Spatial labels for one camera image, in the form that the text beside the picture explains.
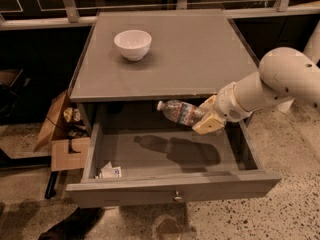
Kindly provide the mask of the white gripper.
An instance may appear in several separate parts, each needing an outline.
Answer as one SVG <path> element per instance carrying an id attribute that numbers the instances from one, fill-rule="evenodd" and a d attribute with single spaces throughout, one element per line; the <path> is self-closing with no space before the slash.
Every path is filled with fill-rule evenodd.
<path id="1" fill-rule="evenodd" d="M 212 95 L 200 105 L 200 108 L 205 110 L 212 110 L 214 107 L 219 116 L 211 112 L 196 116 L 192 126 L 195 132 L 204 135 L 220 131 L 225 127 L 225 121 L 239 122 L 251 116 L 252 112 L 244 110 L 237 102 L 235 85 L 235 82 L 231 82 L 223 87 L 216 96 Z"/>

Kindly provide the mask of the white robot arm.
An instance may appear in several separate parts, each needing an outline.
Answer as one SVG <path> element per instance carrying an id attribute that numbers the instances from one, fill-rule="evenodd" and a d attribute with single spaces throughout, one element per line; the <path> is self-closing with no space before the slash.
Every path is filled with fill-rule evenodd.
<path id="1" fill-rule="evenodd" d="M 278 105 L 286 111 L 301 100 L 320 108 L 320 23 L 302 52 L 288 47 L 266 53 L 258 70 L 223 87 L 201 104 L 206 115 L 193 126 L 199 134 L 216 132 L 261 108 Z"/>

